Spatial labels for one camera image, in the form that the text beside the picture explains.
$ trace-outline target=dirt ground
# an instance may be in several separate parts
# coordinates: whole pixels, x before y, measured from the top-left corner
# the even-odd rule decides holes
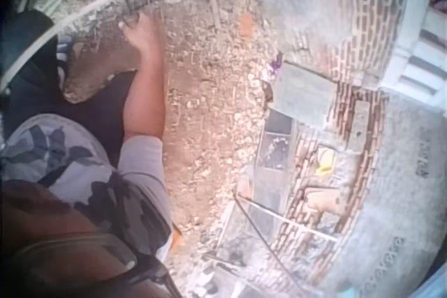
[[[263,122],[261,70],[277,54],[268,22],[254,0],[218,4],[220,30],[214,27],[210,0],[151,5],[161,9],[166,31],[163,161],[173,221],[183,234],[166,265],[184,295],[193,286],[201,255],[216,246],[221,215],[254,155]],[[105,12],[95,16],[92,25]],[[79,57],[71,55],[65,89],[69,100],[84,100],[110,74],[138,67],[138,56],[118,21],[104,19],[99,28],[77,34],[66,31],[83,43]]]

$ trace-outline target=person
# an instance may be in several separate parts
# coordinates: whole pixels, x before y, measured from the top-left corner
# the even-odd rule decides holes
[[[6,20],[2,74],[52,25],[36,10]],[[180,297],[161,263],[173,235],[163,35],[144,13],[122,31],[139,70],[90,99],[64,99],[57,38],[2,93],[1,268],[14,297]]]

